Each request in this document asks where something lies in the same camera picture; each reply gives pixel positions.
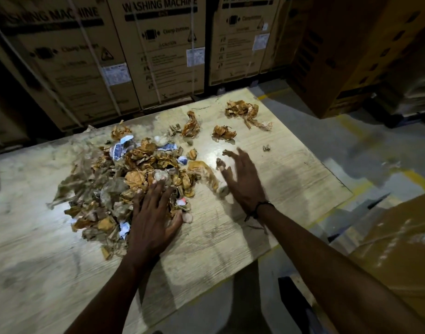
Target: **wooden tabletop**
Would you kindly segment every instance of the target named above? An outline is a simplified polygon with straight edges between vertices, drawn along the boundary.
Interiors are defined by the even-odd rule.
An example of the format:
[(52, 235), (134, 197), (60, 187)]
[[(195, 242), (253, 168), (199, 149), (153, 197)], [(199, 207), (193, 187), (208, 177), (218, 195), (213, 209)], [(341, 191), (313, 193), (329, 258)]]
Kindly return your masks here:
[[(272, 131), (248, 129), (242, 118), (225, 117), (228, 100), (258, 104), (257, 119), (272, 122)], [(270, 201), (300, 225), (309, 226), (352, 196), (248, 89), (125, 124), (138, 139), (161, 135), (170, 124), (183, 126), (189, 110), (201, 125), (193, 144), (197, 159), (213, 169), (217, 157), (234, 166), (231, 158), (221, 154), (240, 146), (255, 163)], [(214, 141), (215, 125), (236, 130), (235, 145)], [(111, 129), (0, 155), (0, 333), (62, 333), (118, 266), (119, 258), (104, 260), (99, 243), (72, 232), (70, 217), (63, 213), (67, 203), (53, 210), (46, 206), (83, 145), (103, 145)], [(188, 151), (190, 147), (177, 138)], [(262, 146), (267, 144), (271, 151), (264, 152)], [(149, 277), (143, 302), (137, 294), (125, 333), (144, 332), (277, 245), (271, 234), (243, 222), (243, 211), (231, 195), (220, 200), (204, 184), (197, 184), (195, 192), (190, 199), (193, 223), (183, 224), (163, 253)]]

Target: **bracelet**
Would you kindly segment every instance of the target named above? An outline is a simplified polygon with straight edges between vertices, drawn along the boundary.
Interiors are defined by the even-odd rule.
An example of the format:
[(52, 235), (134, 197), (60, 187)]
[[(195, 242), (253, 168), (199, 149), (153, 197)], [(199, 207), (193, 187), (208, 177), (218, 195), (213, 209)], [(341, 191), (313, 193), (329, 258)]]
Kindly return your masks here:
[(254, 211), (251, 212), (250, 214), (248, 214), (246, 216), (245, 221), (248, 221), (249, 218), (251, 218), (251, 217), (253, 217), (254, 219), (258, 219), (259, 218), (259, 215), (257, 214), (257, 209), (259, 208), (260, 205), (271, 205), (272, 207), (274, 207), (274, 205), (271, 202), (267, 201), (267, 200), (264, 201), (264, 202), (258, 202), (257, 205), (256, 205), (256, 207), (255, 207), (255, 209), (254, 209)]

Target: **wood grain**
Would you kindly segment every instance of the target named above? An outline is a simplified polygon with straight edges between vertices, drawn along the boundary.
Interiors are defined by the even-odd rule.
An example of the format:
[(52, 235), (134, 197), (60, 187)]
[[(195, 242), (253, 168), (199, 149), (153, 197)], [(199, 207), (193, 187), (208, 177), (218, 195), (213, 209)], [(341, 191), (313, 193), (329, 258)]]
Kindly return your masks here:
[[(273, 122), (271, 132), (249, 130), (241, 118), (225, 117), (226, 101), (241, 99), (259, 105), (258, 119)], [(126, 124), (139, 138), (155, 136), (169, 124), (183, 125), (190, 109), (201, 124), (193, 145), (198, 159), (215, 168), (221, 157), (233, 166), (231, 158), (221, 156), (223, 149), (248, 151), (271, 202), (300, 225), (307, 227), (351, 196), (248, 89)], [(212, 140), (215, 125), (236, 130), (236, 144)], [(71, 232), (70, 218), (63, 213), (67, 203), (46, 207), (82, 146), (105, 143), (110, 131), (97, 129), (0, 156), (0, 333), (63, 332), (116, 269), (119, 259), (104, 261), (98, 243)], [(271, 151), (262, 150), (266, 144)], [(191, 204), (193, 223), (182, 226), (153, 269), (142, 303), (137, 294), (125, 333), (144, 332), (277, 245), (270, 234), (244, 224), (231, 196), (219, 200), (199, 184)]]

